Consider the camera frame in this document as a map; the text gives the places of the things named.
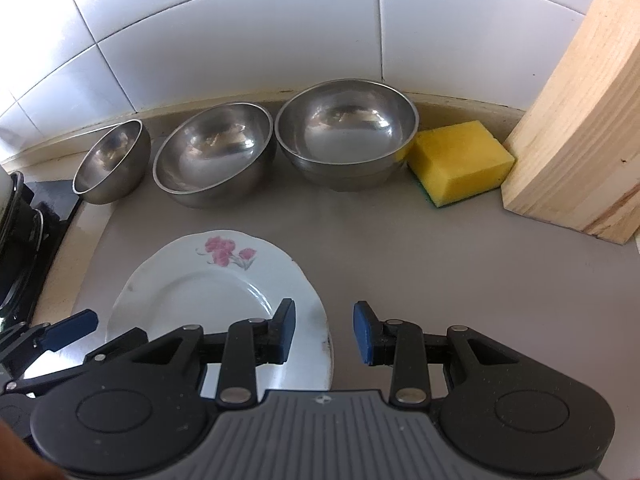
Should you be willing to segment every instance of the pink flower pattern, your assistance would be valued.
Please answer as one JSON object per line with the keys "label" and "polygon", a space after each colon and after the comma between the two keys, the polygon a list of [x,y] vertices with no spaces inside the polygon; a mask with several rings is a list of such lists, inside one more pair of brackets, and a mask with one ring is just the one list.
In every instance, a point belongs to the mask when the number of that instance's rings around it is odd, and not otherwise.
{"label": "pink flower pattern", "polygon": [[233,240],[216,236],[209,238],[204,244],[204,253],[199,250],[196,252],[200,256],[211,254],[211,261],[208,264],[215,264],[220,267],[228,267],[229,264],[236,264],[244,270],[248,270],[255,260],[257,251],[252,248],[244,248],[238,252],[238,256],[234,254],[236,243]]}

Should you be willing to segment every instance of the black circular joint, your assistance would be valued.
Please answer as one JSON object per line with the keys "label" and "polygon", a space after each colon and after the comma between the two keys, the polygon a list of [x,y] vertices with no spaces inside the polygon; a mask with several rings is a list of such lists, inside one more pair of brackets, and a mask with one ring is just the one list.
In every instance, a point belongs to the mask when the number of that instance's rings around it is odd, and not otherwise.
{"label": "black circular joint", "polygon": [[23,394],[7,394],[0,396],[0,420],[14,431],[22,439],[31,434],[31,412],[36,405],[36,400]]}
{"label": "black circular joint", "polygon": [[561,476],[597,467],[613,437],[606,401],[536,364],[484,366],[453,388],[440,427],[459,452],[500,473]]}
{"label": "black circular joint", "polygon": [[78,420],[97,433],[123,433],[144,424],[151,416],[151,401],[130,390],[103,390],[78,406]]}
{"label": "black circular joint", "polygon": [[569,408],[553,394],[518,390],[498,399],[495,414],[514,430],[545,433],[556,430],[567,421]]}
{"label": "black circular joint", "polygon": [[74,476],[144,476],[204,436],[204,401],[158,365],[118,363],[51,390],[31,415],[36,448]]}

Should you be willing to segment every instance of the wooden board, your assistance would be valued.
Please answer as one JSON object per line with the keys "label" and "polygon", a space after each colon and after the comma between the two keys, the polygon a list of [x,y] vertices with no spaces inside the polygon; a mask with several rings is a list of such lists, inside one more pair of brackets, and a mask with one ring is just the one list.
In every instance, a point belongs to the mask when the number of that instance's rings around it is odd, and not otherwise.
{"label": "wooden board", "polygon": [[640,0],[593,0],[504,143],[504,207],[625,243],[640,226]]}

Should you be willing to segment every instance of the black stove top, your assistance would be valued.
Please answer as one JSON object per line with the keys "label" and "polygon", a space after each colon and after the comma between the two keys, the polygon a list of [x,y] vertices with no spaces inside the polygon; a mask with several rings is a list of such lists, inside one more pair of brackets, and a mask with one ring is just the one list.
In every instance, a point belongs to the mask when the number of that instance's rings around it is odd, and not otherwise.
{"label": "black stove top", "polygon": [[[12,174],[14,182],[22,178],[18,174]],[[73,192],[70,180],[28,182],[20,187],[20,199],[36,211],[34,218],[42,222],[42,232],[39,247],[26,261],[20,261],[22,269],[8,294],[2,298],[0,329],[31,321],[49,269],[82,200]],[[13,265],[14,262],[9,259],[4,264]]]}

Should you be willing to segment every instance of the metal bowl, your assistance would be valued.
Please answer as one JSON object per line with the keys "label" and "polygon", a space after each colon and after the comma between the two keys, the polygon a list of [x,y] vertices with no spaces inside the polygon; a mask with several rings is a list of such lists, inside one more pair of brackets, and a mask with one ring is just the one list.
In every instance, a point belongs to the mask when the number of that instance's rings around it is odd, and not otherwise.
{"label": "metal bowl", "polygon": [[278,112],[285,155],[316,184],[354,191],[382,184],[402,166],[418,111],[398,90],[375,81],[320,83]]}
{"label": "metal bowl", "polygon": [[227,103],[178,126],[154,160],[154,180],[171,198],[203,208],[244,196],[273,161],[270,113],[253,103]]}
{"label": "metal bowl", "polygon": [[133,119],[109,130],[80,163],[74,193],[92,204],[107,204],[131,193],[145,176],[151,139]]}

